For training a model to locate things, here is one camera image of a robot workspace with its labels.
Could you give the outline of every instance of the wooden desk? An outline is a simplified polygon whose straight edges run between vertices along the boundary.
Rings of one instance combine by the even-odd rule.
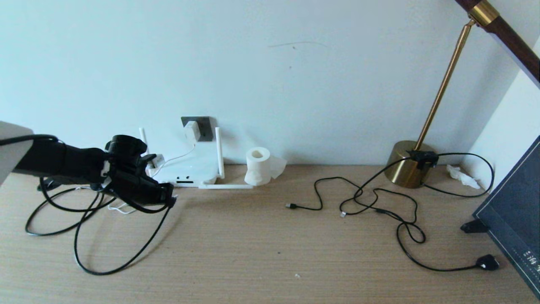
[[[313,182],[344,176],[361,183],[380,167],[289,166],[253,190],[178,189],[178,202],[139,262],[118,274],[93,276],[73,257],[73,235],[32,237],[24,224],[43,201],[37,179],[11,174],[0,188],[0,301],[2,303],[534,303],[533,293],[487,234],[466,235],[462,223],[483,201],[429,189],[386,187],[419,202],[418,224],[428,242],[405,238],[412,254],[436,267],[468,266],[492,253],[501,269],[437,273],[413,264],[399,248],[397,221],[373,211],[339,217],[338,204],[353,188],[321,183],[323,211],[290,210],[286,203],[317,206]],[[437,168],[431,183],[472,193]],[[245,166],[228,166],[227,182],[241,182]],[[86,206],[93,195],[60,199]],[[371,201],[373,195],[364,198]],[[377,203],[411,218],[409,201],[383,194]],[[66,227],[80,215],[53,208],[36,218],[41,231]],[[127,261],[152,234],[161,214],[122,215],[103,210],[83,225],[80,254],[95,270]]]

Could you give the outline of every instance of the white wall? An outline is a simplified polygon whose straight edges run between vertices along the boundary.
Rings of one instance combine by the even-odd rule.
[[[533,48],[540,54],[540,39]],[[494,188],[540,136],[540,90],[520,71],[470,153],[483,156],[495,169]],[[489,168],[478,158],[467,156],[462,166],[482,187],[489,185]]]
[[[536,41],[538,0],[491,3]],[[185,149],[180,116],[208,115],[231,162],[265,146],[383,164],[417,138],[467,20],[450,0],[4,0],[0,119],[78,147],[143,126],[168,158]],[[271,47],[303,41],[317,44]],[[469,150],[517,71],[475,28],[426,142]]]

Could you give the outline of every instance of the black cable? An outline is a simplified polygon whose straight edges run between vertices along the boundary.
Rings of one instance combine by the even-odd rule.
[[[94,205],[95,201],[92,202],[88,208],[88,210],[92,209],[92,206]],[[171,210],[171,208],[173,207],[174,204],[168,204],[166,205],[165,207],[167,208],[167,210],[165,211],[165,214],[163,215],[163,218],[161,218],[161,221],[159,222],[159,225],[158,227],[156,228],[156,230],[154,231],[154,233],[152,234],[152,236],[150,237],[150,239],[146,242],[146,244],[144,244],[144,246],[141,248],[141,250],[139,250],[139,252],[133,256],[129,261],[127,261],[125,264],[123,264],[122,266],[118,267],[118,268],[115,268],[113,270],[110,270],[110,271],[107,271],[107,272],[97,272],[97,271],[94,271],[94,270],[90,270],[88,268],[86,268],[80,261],[79,259],[79,252],[77,250],[77,240],[79,238],[79,231],[80,231],[80,227],[82,225],[82,222],[86,216],[86,214],[88,213],[88,211],[86,211],[84,214],[83,214],[83,217],[81,219],[81,221],[79,222],[79,224],[77,225],[77,230],[75,230],[75,241],[73,243],[73,251],[75,252],[75,260],[77,261],[77,264],[87,273],[89,274],[93,274],[93,275],[109,275],[109,274],[113,274],[113,273],[117,273],[121,270],[123,270],[124,268],[126,268],[129,264],[131,264],[131,262],[133,262],[141,253],[143,253],[144,249],[146,249],[146,247],[150,244],[150,242],[152,242],[152,240],[154,239],[154,237],[156,236],[156,234],[158,234],[158,231],[159,229],[161,228],[161,225],[163,224],[163,222],[165,221],[165,218],[167,217],[167,214],[168,212]]]
[[[49,204],[51,204],[52,206],[60,209],[60,210],[63,210],[63,211],[67,211],[67,212],[86,212],[86,211],[95,211],[95,210],[99,210],[101,208],[104,208],[106,207],[107,205],[99,205],[91,210],[88,210],[88,209],[71,209],[71,208],[66,208],[66,207],[63,207],[63,206],[60,206],[58,205],[57,203],[55,203],[51,197],[48,195],[47,193],[47,187],[45,185],[45,182],[44,182],[44,179],[43,177],[40,177],[39,178],[39,186],[41,188],[41,193],[43,194],[43,196],[45,197],[45,200],[46,202],[48,202]]]
[[[491,171],[491,181],[489,183],[489,187],[484,192],[482,192],[480,194],[462,195],[462,194],[457,194],[457,193],[452,193],[452,192],[444,191],[444,190],[441,190],[441,189],[437,189],[435,187],[432,187],[430,185],[425,184],[424,182],[422,182],[421,185],[423,185],[426,188],[429,188],[431,190],[435,190],[435,191],[438,191],[438,192],[442,192],[442,193],[449,194],[449,195],[455,195],[455,196],[459,196],[459,197],[479,197],[479,196],[482,196],[482,195],[486,194],[489,190],[491,190],[491,187],[493,187],[493,182],[495,181],[495,171],[493,170],[493,167],[491,166],[491,164],[487,160],[485,160],[484,157],[481,157],[481,156],[476,155],[474,153],[455,153],[455,152],[452,152],[452,153],[441,153],[441,154],[439,154],[439,156],[446,156],[446,155],[472,155],[472,156],[476,156],[476,157],[480,158],[481,160],[483,160],[486,164],[488,164],[489,170]]]
[[[23,142],[23,141],[31,141],[31,140],[53,140],[53,141],[58,141],[58,138],[56,136],[54,136],[54,135],[47,135],[47,134],[24,135],[24,136],[17,136],[17,137],[6,138],[4,140],[0,140],[0,146],[5,146],[7,144]]]
[[[444,190],[440,190],[440,189],[437,189],[437,188],[434,188],[434,187],[431,187],[425,183],[421,183],[421,185],[423,186],[426,186],[427,188],[429,189],[432,189],[432,190],[435,190],[435,191],[439,191],[439,192],[442,192],[442,193],[445,193],[445,194],[450,194],[450,195],[455,195],[455,196],[460,196],[460,197],[478,197],[478,196],[482,196],[484,194],[486,194],[492,187],[493,187],[493,183],[494,183],[494,180],[495,180],[495,172],[493,170],[493,167],[491,166],[491,164],[486,160],[484,159],[483,157],[479,156],[479,155],[476,155],[476,154],[473,154],[473,153],[441,153],[441,154],[438,154],[437,156],[446,156],[446,155],[472,155],[472,156],[476,156],[476,157],[479,157],[480,159],[482,159],[486,164],[488,164],[489,166],[489,169],[491,171],[491,181],[490,181],[490,184],[489,184],[489,187],[481,194],[477,194],[477,195],[461,195],[461,194],[456,194],[456,193],[451,193],[451,192],[448,192],[448,191],[444,191]],[[350,183],[351,185],[355,186],[357,188],[356,192],[354,193],[353,197],[349,198],[349,199],[346,199],[344,200],[343,202],[341,202],[341,204],[339,205],[339,210],[341,211],[342,213],[342,216],[345,216],[345,215],[355,215],[355,214],[360,214],[364,211],[366,211],[367,209],[374,209],[377,213],[381,213],[381,214],[386,214],[390,217],[392,217],[393,219],[397,220],[400,222],[400,224],[397,226],[396,228],[396,238],[397,238],[397,242],[398,244],[400,245],[401,249],[403,250],[403,252],[407,255],[407,257],[413,261],[415,264],[425,268],[425,269],[428,269],[428,270],[433,270],[433,271],[437,271],[437,272],[455,272],[455,271],[461,271],[461,270],[468,270],[468,269],[473,269],[473,268],[482,268],[485,266],[481,266],[480,263],[478,263],[478,260],[477,263],[475,265],[472,265],[472,266],[466,266],[466,267],[458,267],[458,268],[449,268],[449,269],[439,269],[439,268],[434,268],[434,267],[430,267],[430,266],[426,266],[424,264],[422,264],[421,262],[419,262],[417,259],[415,259],[408,251],[407,249],[405,248],[405,246],[403,245],[403,242],[401,241],[401,238],[400,238],[400,229],[401,227],[405,226],[405,228],[407,229],[407,232],[409,234],[409,237],[416,243],[418,244],[422,244],[422,243],[425,243],[426,242],[426,234],[424,233],[424,231],[416,224],[416,220],[417,220],[417,211],[418,211],[418,203],[416,202],[416,200],[414,198],[412,198],[411,196],[409,195],[406,195],[406,194],[403,194],[403,193],[399,193],[399,192],[394,192],[394,191],[390,191],[390,190],[386,190],[386,189],[382,189],[382,188],[375,188],[373,189],[373,193],[375,194],[375,200],[371,203],[371,204],[364,204],[364,203],[361,203],[360,201],[358,201],[358,198],[360,196],[362,196],[363,194],[363,189],[364,187],[369,184],[373,179],[375,179],[377,176],[379,176],[381,173],[383,173],[384,171],[388,170],[390,167],[392,167],[393,165],[401,162],[401,161],[404,161],[404,160],[407,160],[407,159],[411,159],[411,157],[406,157],[406,158],[403,158],[403,159],[400,159],[400,160],[397,160],[391,164],[388,164],[387,166],[385,166],[383,169],[381,169],[379,172],[377,172],[375,175],[373,175],[370,179],[368,179],[364,184],[362,184],[361,186],[358,186],[357,184],[355,184],[354,182],[344,178],[344,177],[341,177],[341,176],[334,176],[334,177],[325,177],[325,178],[322,178],[322,179],[318,179],[315,181],[315,183],[313,184],[313,187],[315,188],[315,193],[317,195],[317,197],[319,198],[319,202],[320,202],[320,207],[318,208],[308,208],[308,207],[304,207],[304,206],[298,206],[296,204],[287,204],[286,206],[288,208],[291,208],[291,209],[295,209],[295,208],[300,208],[300,209],[307,209],[307,210],[321,210],[323,208],[323,201],[322,201],[322,197],[321,197],[321,194],[319,193],[319,190],[317,189],[317,184],[321,181],[325,181],[325,180],[335,180],[335,179],[341,179],[341,180],[344,180],[348,183]],[[408,199],[410,199],[411,201],[414,202],[414,205],[415,205],[415,208],[414,208],[414,219],[412,221],[406,221],[404,220],[401,216],[399,216],[398,214],[390,211],[390,210],[385,210],[385,209],[382,209],[382,208],[376,208],[374,207],[375,203],[378,201],[379,199],[379,195],[377,194],[377,191],[378,190],[381,190],[381,191],[385,191],[385,192],[388,192],[388,193],[392,193],[392,194],[396,194],[396,195],[401,195],[403,197],[406,197]],[[363,206],[364,208],[360,209],[359,211],[357,212],[353,212],[353,213],[347,213],[345,211],[343,211],[343,206],[345,203],[349,202],[349,201],[354,201],[356,204],[358,205],[361,205]],[[421,238],[420,239],[416,239],[414,237],[414,235],[412,234],[411,232],[411,227],[416,229],[420,235],[421,235]]]
[[[113,189],[110,189],[110,192],[112,194],[114,194],[117,198],[119,198],[121,201],[124,201],[124,203],[130,205],[131,207],[133,207],[136,210],[139,210],[140,212],[143,212],[143,213],[148,213],[148,214],[158,213],[158,212],[161,212],[161,211],[165,210],[168,207],[167,204],[165,204],[165,205],[163,205],[163,207],[158,208],[158,209],[144,208],[144,207],[141,207],[141,205],[133,202],[132,200],[130,200],[130,199],[126,198],[126,197],[123,197],[122,195],[120,195],[119,193],[114,191]]]
[[[375,207],[372,207],[376,202],[377,200],[379,199],[379,196],[377,194],[377,190],[381,190],[381,191],[385,191],[385,192],[388,192],[388,193],[392,193],[392,194],[396,194],[396,195],[401,195],[403,197],[406,197],[408,199],[410,199],[413,203],[414,203],[414,219],[412,221],[406,221],[404,220],[402,217],[400,217],[399,215],[391,212],[390,210],[385,210],[385,209],[382,209],[382,208],[375,208]],[[382,188],[375,188],[373,189],[373,193],[375,194],[375,201],[373,203],[371,203],[371,205],[369,205],[369,208],[373,208],[375,209],[375,211],[377,213],[381,213],[381,214],[386,214],[390,217],[392,217],[393,219],[395,220],[398,220],[400,221],[401,223],[399,225],[397,225],[397,228],[396,228],[396,238],[397,238],[397,242],[399,243],[401,249],[403,250],[403,252],[407,255],[407,257],[413,261],[415,264],[417,264],[418,266],[421,266],[425,269],[429,269],[429,270],[433,270],[433,271],[436,271],[436,272],[455,272],[455,271],[461,271],[461,270],[468,270],[468,269],[473,269],[473,268],[478,268],[479,266],[478,265],[472,265],[472,266],[466,266],[466,267],[458,267],[458,268],[450,268],[450,269],[440,269],[440,268],[434,268],[434,267],[429,267],[429,266],[426,266],[424,264],[422,264],[421,262],[419,262],[417,259],[415,259],[408,251],[407,249],[405,248],[405,246],[403,245],[403,242],[401,241],[401,238],[400,238],[400,228],[402,226],[405,226],[405,228],[407,229],[407,233],[409,234],[409,237],[416,243],[418,244],[423,244],[426,242],[426,234],[424,233],[424,231],[416,224],[416,220],[417,220],[417,211],[418,211],[418,202],[416,202],[416,200],[412,197],[410,197],[409,195],[407,194],[403,194],[403,193],[399,193],[399,192],[394,192],[394,191],[390,191],[390,190],[386,190],[386,189],[382,189]],[[420,232],[422,238],[417,240],[414,235],[412,234],[412,232],[410,231],[410,227],[413,227],[415,228],[418,232]]]
[[[60,196],[60,195],[63,195],[63,194],[66,194],[66,193],[69,193],[71,191],[74,191],[74,190],[77,190],[77,188],[70,188],[70,189],[67,189],[67,190],[64,190],[64,191],[61,191],[61,192],[58,192],[54,195],[52,195],[50,198],[51,199],[54,199],[55,197],[57,196]],[[101,206],[101,203],[103,202],[103,198],[104,198],[104,195],[102,194],[102,198],[101,200],[99,201],[99,206]],[[109,205],[110,203],[112,203],[114,200],[116,200],[116,197],[113,197],[111,200],[105,202],[105,205]],[[28,217],[28,220],[26,221],[26,225],[24,226],[24,231],[26,231],[26,233],[28,233],[29,235],[33,235],[33,236],[50,236],[50,235],[58,235],[58,234],[61,234],[61,233],[64,233],[64,232],[68,232],[72,229],[74,229],[78,224],[79,222],[67,227],[67,228],[64,228],[62,230],[58,230],[58,231],[55,231],[55,232],[48,232],[48,233],[38,233],[38,232],[34,232],[30,229],[30,226],[32,225],[32,221],[33,221],[33,218],[48,204],[49,202],[47,200],[45,200],[43,203],[41,203],[33,212],[32,214]],[[88,220],[89,218],[91,218],[92,216],[94,216],[94,214],[97,212],[97,210],[94,210],[92,211],[87,217],[85,217],[84,219],[82,219],[82,221],[86,221]]]
[[[358,190],[356,191],[355,195],[353,197],[351,197],[350,199],[347,199],[347,200],[344,200],[343,202],[341,202],[339,208],[340,208],[340,211],[343,212],[342,210],[342,206],[343,204],[345,204],[346,202],[348,201],[351,201],[354,199],[354,197],[356,196],[360,196],[362,195],[363,193],[363,188],[369,184],[373,179],[375,179],[377,176],[379,176],[381,173],[383,173],[384,171],[388,170],[388,168],[392,167],[393,165],[397,164],[397,163],[400,163],[404,160],[409,160],[410,157],[405,157],[405,158],[402,158],[400,160],[397,160],[395,162],[392,162],[390,164],[388,164],[386,167],[384,167],[382,170],[380,170],[379,172],[377,172],[375,175],[373,175],[370,179],[368,179],[362,186],[358,186],[357,184],[353,183],[352,181],[344,178],[344,177],[341,177],[341,176],[334,176],[334,177],[325,177],[325,178],[322,178],[322,179],[318,179],[315,181],[315,183],[313,183],[313,187],[315,188],[315,193],[317,194],[317,197],[319,198],[319,203],[321,204],[320,207],[318,208],[310,208],[310,207],[304,207],[304,206],[300,206],[298,204],[287,204],[286,207],[287,208],[290,208],[290,209],[296,209],[296,208],[299,208],[299,209],[307,209],[307,210],[313,210],[313,211],[318,211],[318,210],[322,210],[322,206],[323,206],[323,202],[322,202],[322,197],[321,197],[321,194],[319,193],[319,190],[317,189],[317,184],[321,181],[325,181],[325,180],[335,180],[335,179],[341,179],[341,180],[344,180],[348,183],[350,183],[351,185],[355,186],[358,188]]]

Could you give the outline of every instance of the power outlet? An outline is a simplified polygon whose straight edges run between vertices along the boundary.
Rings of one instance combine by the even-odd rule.
[[[197,124],[199,125],[199,131],[201,133],[201,137],[199,138],[200,142],[214,140],[214,134],[212,133],[212,126],[210,124],[209,116],[183,116],[181,119],[182,119],[182,125],[184,127],[190,121],[197,122]]]

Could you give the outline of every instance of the white router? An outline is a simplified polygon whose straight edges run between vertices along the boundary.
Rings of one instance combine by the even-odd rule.
[[[215,184],[216,179],[225,178],[221,131],[215,129],[217,161],[214,149],[208,144],[197,144],[195,149],[184,157],[167,162],[161,169],[150,169],[150,176],[159,170],[153,178],[160,183],[170,183],[175,187],[197,187],[200,189],[252,189],[248,184]],[[141,140],[146,143],[144,129],[140,129]]]

